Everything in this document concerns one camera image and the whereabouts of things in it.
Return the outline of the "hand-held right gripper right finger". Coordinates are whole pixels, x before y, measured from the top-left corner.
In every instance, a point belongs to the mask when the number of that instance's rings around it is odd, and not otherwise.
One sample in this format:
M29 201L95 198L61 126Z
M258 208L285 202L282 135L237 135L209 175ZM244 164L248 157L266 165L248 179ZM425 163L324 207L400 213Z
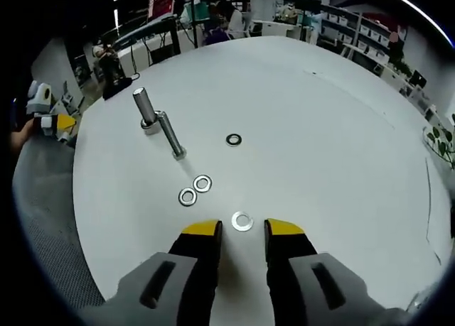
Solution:
M264 221L267 285L275 325L406 325L409 314L385 308L368 295L364 280L305 231L279 219Z

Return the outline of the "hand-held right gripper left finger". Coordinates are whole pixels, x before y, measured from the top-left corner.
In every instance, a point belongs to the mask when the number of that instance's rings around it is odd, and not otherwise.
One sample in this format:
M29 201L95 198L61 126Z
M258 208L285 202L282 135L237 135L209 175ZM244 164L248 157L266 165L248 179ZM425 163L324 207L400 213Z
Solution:
M157 252L122 277L116 294L81 311L85 325L209 325L218 285L223 223L186 227L168 252Z

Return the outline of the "person's left hand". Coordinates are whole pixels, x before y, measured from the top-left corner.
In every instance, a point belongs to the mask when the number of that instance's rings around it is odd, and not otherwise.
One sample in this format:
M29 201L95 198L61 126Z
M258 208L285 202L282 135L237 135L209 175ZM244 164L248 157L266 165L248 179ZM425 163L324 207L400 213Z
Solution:
M23 145L33 134L33 123L31 119L25 123L20 131L13 131L10 135L10 149L12 153L19 154Z

